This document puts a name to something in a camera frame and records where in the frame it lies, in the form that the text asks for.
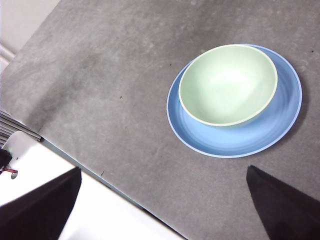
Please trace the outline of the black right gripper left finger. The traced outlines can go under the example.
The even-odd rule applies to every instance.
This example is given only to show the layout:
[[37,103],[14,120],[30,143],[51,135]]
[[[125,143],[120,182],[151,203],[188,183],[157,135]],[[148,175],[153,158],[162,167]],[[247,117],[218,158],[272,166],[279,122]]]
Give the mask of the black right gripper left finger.
[[0,207],[2,240],[57,240],[82,183],[75,167]]

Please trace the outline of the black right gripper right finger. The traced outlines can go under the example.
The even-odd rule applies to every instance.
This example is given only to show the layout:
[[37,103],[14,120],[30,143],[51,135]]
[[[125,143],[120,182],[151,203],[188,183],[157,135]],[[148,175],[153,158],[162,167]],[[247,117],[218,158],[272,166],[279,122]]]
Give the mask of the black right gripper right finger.
[[247,168],[248,189],[271,240],[318,240],[320,201],[264,172]]

